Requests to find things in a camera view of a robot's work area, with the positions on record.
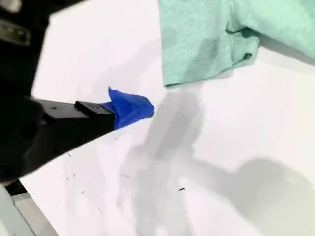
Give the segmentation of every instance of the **green towel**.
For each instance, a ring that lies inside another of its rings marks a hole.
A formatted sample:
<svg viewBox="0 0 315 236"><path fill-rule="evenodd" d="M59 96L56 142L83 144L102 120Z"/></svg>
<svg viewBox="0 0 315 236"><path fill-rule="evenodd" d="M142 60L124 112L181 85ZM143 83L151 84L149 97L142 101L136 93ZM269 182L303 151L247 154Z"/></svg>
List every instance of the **green towel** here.
<svg viewBox="0 0 315 236"><path fill-rule="evenodd" d="M259 33L315 58L315 0L160 0L164 85L251 63Z"/></svg>

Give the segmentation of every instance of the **white surface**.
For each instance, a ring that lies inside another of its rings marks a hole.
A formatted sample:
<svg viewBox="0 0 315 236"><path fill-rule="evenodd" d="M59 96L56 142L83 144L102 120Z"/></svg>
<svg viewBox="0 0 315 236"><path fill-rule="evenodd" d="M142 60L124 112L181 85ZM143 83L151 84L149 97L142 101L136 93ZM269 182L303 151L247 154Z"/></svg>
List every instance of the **white surface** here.
<svg viewBox="0 0 315 236"><path fill-rule="evenodd" d="M111 86L156 108L22 179L57 233L314 236L315 67L261 48L253 66L167 90L160 49L155 0L52 17L34 96L105 102Z"/></svg>
<svg viewBox="0 0 315 236"><path fill-rule="evenodd" d="M0 235L35 236L2 184L0 184Z"/></svg>

